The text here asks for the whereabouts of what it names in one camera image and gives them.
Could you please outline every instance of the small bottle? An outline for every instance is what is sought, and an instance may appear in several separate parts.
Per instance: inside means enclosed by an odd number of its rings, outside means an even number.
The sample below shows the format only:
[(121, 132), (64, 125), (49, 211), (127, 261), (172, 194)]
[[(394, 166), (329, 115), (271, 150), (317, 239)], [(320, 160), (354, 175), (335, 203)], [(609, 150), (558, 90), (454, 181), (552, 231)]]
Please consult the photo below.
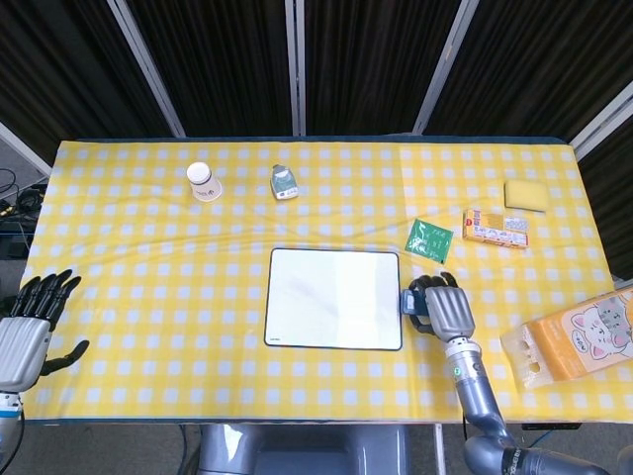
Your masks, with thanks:
[(187, 168), (187, 178), (191, 183), (194, 198), (200, 201), (214, 201), (222, 195), (222, 184), (207, 163), (196, 161)]
[(278, 200), (289, 200), (299, 195), (295, 175), (290, 171), (290, 168), (284, 165), (273, 166), (270, 187)]

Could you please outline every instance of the cat illustration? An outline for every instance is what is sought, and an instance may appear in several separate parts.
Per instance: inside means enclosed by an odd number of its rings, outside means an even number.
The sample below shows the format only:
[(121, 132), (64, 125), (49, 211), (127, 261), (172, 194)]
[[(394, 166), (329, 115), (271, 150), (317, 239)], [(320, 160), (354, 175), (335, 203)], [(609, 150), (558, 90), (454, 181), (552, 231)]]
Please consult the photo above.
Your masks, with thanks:
[[(609, 317), (606, 319), (612, 327), (618, 329), (619, 327), (615, 324), (619, 323), (624, 328), (624, 324), (622, 322), (617, 322), (617, 318), (613, 320), (611, 313), (608, 313), (608, 315)], [(593, 359), (603, 359), (611, 354), (617, 353), (633, 357), (633, 342), (631, 342), (631, 338), (627, 336), (628, 340), (624, 342), (622, 340), (621, 333), (612, 332), (606, 323), (600, 318), (597, 307), (589, 307), (583, 313), (574, 315), (572, 317), (572, 324), (584, 333), (585, 339), (589, 345), (589, 354)]]
[(631, 341), (631, 324), (626, 320), (626, 309), (617, 297), (597, 303), (597, 312), (612, 335), (613, 344), (621, 348)]

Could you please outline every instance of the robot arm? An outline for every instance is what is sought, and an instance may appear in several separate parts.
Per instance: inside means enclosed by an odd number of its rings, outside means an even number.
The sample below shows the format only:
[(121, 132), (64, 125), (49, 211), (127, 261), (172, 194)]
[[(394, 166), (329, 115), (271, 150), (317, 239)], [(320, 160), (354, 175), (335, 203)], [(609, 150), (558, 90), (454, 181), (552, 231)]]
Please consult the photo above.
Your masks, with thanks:
[(5, 451), (20, 418), (24, 421), (20, 393), (34, 386), (40, 376), (70, 366), (88, 347), (89, 342), (83, 340), (66, 356), (45, 361), (66, 299), (81, 281), (75, 277), (66, 282), (70, 274), (66, 270), (32, 279), (20, 290), (11, 313), (0, 319), (0, 473), (11, 461), (4, 461)]
[(435, 334), (455, 378), (466, 420), (482, 434), (465, 445), (466, 463), (475, 475), (608, 475), (584, 460), (540, 448), (520, 448), (508, 432), (482, 361), (482, 350), (472, 340), (475, 322), (464, 291), (449, 273), (443, 278), (422, 276), (409, 286), (423, 296), (430, 323), (410, 315), (421, 333)]

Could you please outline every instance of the white board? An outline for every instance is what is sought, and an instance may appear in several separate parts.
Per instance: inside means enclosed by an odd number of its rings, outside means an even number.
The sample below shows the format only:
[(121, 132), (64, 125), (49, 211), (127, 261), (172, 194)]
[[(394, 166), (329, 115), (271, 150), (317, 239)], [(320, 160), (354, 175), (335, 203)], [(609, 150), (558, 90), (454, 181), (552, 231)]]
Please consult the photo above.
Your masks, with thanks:
[(273, 249), (266, 344), (400, 349), (398, 255)]

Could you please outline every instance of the green packet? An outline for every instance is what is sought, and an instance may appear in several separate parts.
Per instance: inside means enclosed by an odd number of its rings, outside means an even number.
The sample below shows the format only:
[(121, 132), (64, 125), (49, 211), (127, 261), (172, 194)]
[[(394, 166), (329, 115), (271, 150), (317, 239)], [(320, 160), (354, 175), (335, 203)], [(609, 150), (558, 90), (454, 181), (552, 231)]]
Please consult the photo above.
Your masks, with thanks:
[(452, 238), (452, 231), (415, 220), (408, 235), (405, 250), (443, 264), (446, 262)]

